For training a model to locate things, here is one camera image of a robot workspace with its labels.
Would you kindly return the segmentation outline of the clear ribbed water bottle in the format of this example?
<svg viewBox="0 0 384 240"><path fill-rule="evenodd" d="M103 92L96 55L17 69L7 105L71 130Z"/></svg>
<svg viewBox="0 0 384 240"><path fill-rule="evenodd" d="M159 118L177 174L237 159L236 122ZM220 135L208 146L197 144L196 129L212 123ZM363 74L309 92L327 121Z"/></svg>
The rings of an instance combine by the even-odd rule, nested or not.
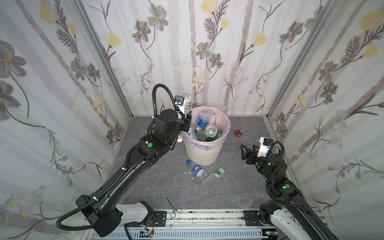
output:
<svg viewBox="0 0 384 240"><path fill-rule="evenodd" d="M193 94L182 93L181 96L185 97L185 103L184 103L184 106L182 106L179 109L185 115L189 111L192 110L194 95ZM180 134L178 135L177 142L181 143L183 141L183 139L184 139L184 136L187 135L187 134L188 134L188 132L181 131Z"/></svg>

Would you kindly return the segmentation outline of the Pepsi label bottle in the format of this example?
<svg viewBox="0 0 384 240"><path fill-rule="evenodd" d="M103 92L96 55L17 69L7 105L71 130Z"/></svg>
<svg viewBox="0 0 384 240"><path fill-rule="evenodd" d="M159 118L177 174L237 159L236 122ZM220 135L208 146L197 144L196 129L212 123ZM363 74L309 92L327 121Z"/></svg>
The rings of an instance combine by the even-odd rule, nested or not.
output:
<svg viewBox="0 0 384 240"><path fill-rule="evenodd" d="M192 160L187 160L187 166L198 180L203 181L206 178L207 172L199 164L193 162Z"/></svg>

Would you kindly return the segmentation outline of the clear bottle green cap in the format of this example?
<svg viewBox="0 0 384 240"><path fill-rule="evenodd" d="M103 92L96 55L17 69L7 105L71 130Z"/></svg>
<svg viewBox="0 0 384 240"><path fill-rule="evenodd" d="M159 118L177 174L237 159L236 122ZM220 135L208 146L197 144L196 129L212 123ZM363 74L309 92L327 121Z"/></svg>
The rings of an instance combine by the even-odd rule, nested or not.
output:
<svg viewBox="0 0 384 240"><path fill-rule="evenodd" d="M211 173L209 176L207 176L203 182L202 187L206 190L212 189L219 179L225 174L225 170L223 168L219 168L216 172Z"/></svg>

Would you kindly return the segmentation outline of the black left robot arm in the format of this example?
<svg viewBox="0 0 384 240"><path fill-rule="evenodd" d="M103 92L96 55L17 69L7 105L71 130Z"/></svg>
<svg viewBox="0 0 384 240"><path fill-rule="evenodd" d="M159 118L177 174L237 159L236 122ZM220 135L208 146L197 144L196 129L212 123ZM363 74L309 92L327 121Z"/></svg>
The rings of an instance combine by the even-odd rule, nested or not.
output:
<svg viewBox="0 0 384 240"><path fill-rule="evenodd" d="M158 112L156 93L159 88L164 89L173 104L172 109ZM56 221L56 227L64 231L84 231L93 229L100 237L112 233L119 225L126 223L148 224L153 210L141 201L134 208L145 211L134 218L126 207L118 202L130 186L146 170L151 168L162 156L172 151L181 132L187 132L191 126L192 114L184 114L175 97L164 84L157 84L153 88L152 101L154 115L146 134L129 149L125 161L103 186L91 195L81 195L77 200L77 208L62 215Z"/></svg>

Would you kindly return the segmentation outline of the green soda bottle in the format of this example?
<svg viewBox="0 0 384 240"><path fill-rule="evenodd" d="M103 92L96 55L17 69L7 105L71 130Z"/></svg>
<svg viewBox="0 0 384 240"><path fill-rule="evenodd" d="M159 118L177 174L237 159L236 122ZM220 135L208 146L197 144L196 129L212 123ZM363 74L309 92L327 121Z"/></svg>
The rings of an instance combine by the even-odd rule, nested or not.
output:
<svg viewBox="0 0 384 240"><path fill-rule="evenodd" d="M221 136L222 136L222 131L218 131L216 136L213 138L214 141L216 141L217 139L219 139Z"/></svg>
<svg viewBox="0 0 384 240"><path fill-rule="evenodd" d="M207 139L208 139L208 136L206 134L206 129L205 128L200 129L200 130L195 130L195 134L196 134L196 137L197 137L198 141L206 142Z"/></svg>

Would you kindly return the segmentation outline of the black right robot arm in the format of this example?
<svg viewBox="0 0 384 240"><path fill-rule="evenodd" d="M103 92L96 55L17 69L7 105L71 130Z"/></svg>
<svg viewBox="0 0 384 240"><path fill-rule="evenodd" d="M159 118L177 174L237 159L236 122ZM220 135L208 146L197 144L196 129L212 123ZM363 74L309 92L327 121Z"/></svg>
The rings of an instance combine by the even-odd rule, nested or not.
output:
<svg viewBox="0 0 384 240"><path fill-rule="evenodd" d="M241 158L256 167L266 182L270 201L260 205L257 219L273 225L290 240L336 240L337 236L310 207L302 191L287 177L285 147L261 138L260 145L240 145Z"/></svg>

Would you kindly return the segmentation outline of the blue label bottle white cap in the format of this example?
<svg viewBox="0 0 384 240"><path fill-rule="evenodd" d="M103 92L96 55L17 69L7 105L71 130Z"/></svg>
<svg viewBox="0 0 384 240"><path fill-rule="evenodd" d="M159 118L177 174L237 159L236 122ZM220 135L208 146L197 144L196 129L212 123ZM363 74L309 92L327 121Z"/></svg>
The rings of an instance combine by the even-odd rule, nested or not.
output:
<svg viewBox="0 0 384 240"><path fill-rule="evenodd" d="M198 132L204 129L210 123L210 119L214 115L214 113L215 111L211 107L207 107L205 110L202 111L197 121L196 130Z"/></svg>

